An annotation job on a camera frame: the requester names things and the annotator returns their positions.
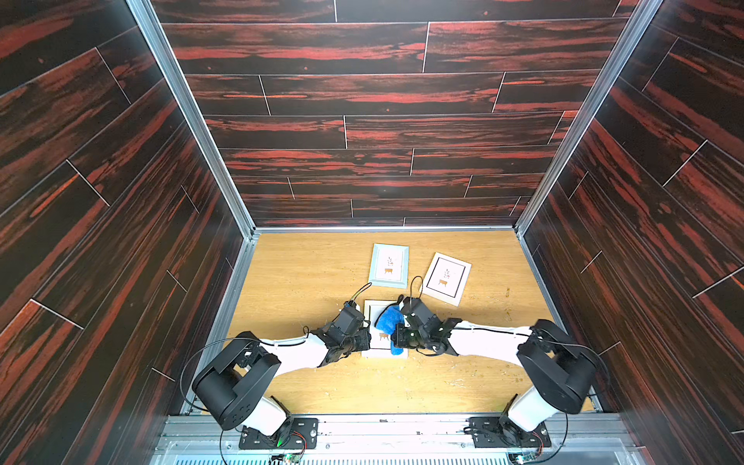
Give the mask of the blue microfiber cloth black trim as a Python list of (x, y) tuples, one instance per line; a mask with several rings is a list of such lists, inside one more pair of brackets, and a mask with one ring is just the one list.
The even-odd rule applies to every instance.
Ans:
[(378, 346), (382, 349), (388, 349), (392, 357), (407, 355), (405, 349), (398, 348), (393, 342), (393, 333), (395, 333), (399, 324), (405, 324), (399, 302), (389, 304), (374, 322), (374, 329), (378, 333)]

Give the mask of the white picture frame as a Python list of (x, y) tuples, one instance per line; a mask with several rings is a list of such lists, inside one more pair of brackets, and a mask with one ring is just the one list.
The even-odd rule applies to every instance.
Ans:
[(406, 360), (408, 358), (407, 349), (393, 348), (391, 337), (375, 327), (377, 319), (390, 304), (394, 304), (394, 301), (366, 300), (364, 302), (364, 315), (369, 322), (371, 342), (370, 349), (362, 352), (363, 358), (393, 358), (394, 360)]

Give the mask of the white picture frame deer print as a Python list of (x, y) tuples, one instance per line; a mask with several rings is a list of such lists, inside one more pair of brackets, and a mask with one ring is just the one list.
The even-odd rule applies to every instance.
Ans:
[(459, 306), (471, 269), (470, 263), (436, 253), (422, 281), (420, 292), (424, 296)]

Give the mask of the grey-green picture frame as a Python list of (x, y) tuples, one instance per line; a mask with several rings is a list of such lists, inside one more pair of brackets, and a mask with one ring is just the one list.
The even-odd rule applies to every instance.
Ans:
[(409, 247), (375, 243), (368, 281), (373, 286), (404, 289), (408, 285)]

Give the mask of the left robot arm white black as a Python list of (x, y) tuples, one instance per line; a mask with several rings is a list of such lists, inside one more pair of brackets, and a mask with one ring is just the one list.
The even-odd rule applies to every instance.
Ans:
[(244, 427), (281, 442), (291, 421), (280, 402), (265, 396), (274, 378), (339, 362), (370, 343), (360, 306), (347, 301), (334, 320), (300, 338), (265, 342), (240, 333), (196, 375), (192, 391), (223, 430)]

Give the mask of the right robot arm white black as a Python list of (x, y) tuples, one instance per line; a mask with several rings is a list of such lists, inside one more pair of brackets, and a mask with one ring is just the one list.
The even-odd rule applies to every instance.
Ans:
[(532, 432), (557, 413), (581, 412), (601, 360), (561, 327), (540, 319), (530, 327), (490, 327), (439, 319), (419, 298), (403, 298), (374, 321), (391, 345), (430, 356), (480, 357), (521, 367), (531, 387), (501, 416), (504, 433)]

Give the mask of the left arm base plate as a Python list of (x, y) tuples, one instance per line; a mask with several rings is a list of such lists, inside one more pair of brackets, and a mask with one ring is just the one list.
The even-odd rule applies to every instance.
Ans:
[(244, 426), (238, 448), (242, 451), (302, 451), (315, 450), (318, 441), (319, 420), (310, 417), (290, 417), (277, 432), (264, 435), (255, 428)]

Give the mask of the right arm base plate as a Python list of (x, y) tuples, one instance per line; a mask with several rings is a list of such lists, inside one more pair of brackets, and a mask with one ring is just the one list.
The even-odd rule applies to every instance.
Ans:
[(471, 417), (463, 432), (477, 449), (543, 449), (551, 446), (544, 424), (533, 431), (520, 429), (510, 420), (499, 417)]

